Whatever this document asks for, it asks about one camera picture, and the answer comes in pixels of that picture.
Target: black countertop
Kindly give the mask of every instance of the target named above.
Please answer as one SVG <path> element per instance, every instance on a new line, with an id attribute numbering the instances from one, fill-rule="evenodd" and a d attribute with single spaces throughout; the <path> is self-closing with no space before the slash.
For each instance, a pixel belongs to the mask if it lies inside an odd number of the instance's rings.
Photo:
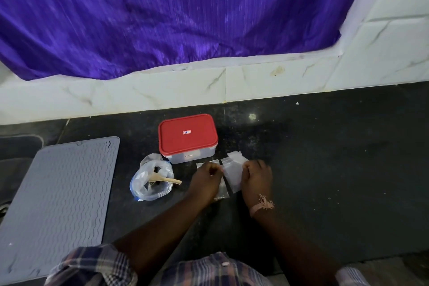
<path id="1" fill-rule="evenodd" d="M 429 249 L 428 92 L 415 83 L 77 118 L 59 142 L 121 138 L 103 236 L 112 242 L 179 201 L 196 170 L 175 164 L 182 185 L 153 202 L 133 199 L 140 161 L 159 152 L 158 124 L 208 113 L 219 135 L 212 159 L 240 150 L 266 160 L 281 218 L 340 262 L 358 262 Z M 277 272 L 240 193 L 207 208 L 181 249 L 184 258 L 226 251 Z"/>

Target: open plastic bag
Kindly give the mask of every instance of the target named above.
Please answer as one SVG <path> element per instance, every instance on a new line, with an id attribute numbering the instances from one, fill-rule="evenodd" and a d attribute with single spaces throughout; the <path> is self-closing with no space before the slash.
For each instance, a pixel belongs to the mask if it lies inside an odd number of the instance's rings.
<path id="1" fill-rule="evenodd" d="M 174 179 L 171 163 L 164 161 L 161 154 L 150 154 L 140 162 L 140 169 L 132 177 L 130 190 L 139 202 L 143 200 L 152 201 L 165 196 L 173 187 L 171 182 L 149 182 L 149 177 L 155 168 L 159 168 L 158 174 L 162 177 Z"/>
<path id="2" fill-rule="evenodd" d="M 210 161 L 212 163 L 216 163 L 216 164 L 220 164 L 218 159 L 215 159 L 213 161 Z M 199 168 L 201 165 L 203 165 L 204 163 L 197 163 L 196 164 L 196 168 Z M 221 183 L 219 184 L 219 190 L 216 194 L 216 197 L 214 198 L 215 201 L 217 200 L 221 200 L 224 198 L 229 198 L 229 194 L 228 194 L 228 190 L 227 190 L 227 185 L 225 183 L 224 178 L 222 177 L 221 179 Z"/>
<path id="3" fill-rule="evenodd" d="M 241 177 L 243 173 L 243 164 L 247 159 L 241 152 L 228 153 L 228 157 L 221 159 L 223 174 L 228 181 L 231 190 L 236 193 L 241 190 Z"/>

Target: person's right arm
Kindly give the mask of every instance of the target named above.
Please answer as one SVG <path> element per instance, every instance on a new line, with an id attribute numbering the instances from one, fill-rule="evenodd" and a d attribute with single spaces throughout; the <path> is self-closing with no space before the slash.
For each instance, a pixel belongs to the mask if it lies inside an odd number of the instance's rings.
<path id="1" fill-rule="evenodd" d="M 248 209 L 260 202 L 260 195 L 271 200 L 271 167 L 262 160 L 243 165 L 242 193 Z M 336 285 L 340 265 L 315 245 L 302 240 L 291 228 L 276 219 L 276 209 L 259 209 L 253 218 L 271 238 L 282 270 L 291 285 Z"/>

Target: red-lidded container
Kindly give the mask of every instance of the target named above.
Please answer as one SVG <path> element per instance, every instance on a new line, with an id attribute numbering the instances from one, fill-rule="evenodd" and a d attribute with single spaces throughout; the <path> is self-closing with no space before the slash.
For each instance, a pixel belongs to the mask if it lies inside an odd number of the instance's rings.
<path id="1" fill-rule="evenodd" d="M 158 140 L 160 153 L 178 164 L 213 156 L 218 138 L 212 116 L 198 114 L 162 121 Z"/>

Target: sink drain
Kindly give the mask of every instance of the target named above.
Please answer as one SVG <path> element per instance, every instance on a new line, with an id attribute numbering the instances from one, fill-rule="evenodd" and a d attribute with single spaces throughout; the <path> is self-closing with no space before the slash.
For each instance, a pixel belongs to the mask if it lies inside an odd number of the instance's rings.
<path id="1" fill-rule="evenodd" d="M 10 202 L 0 205 L 0 224 L 3 221 L 3 217 L 6 215 L 7 210 L 9 209 Z"/>

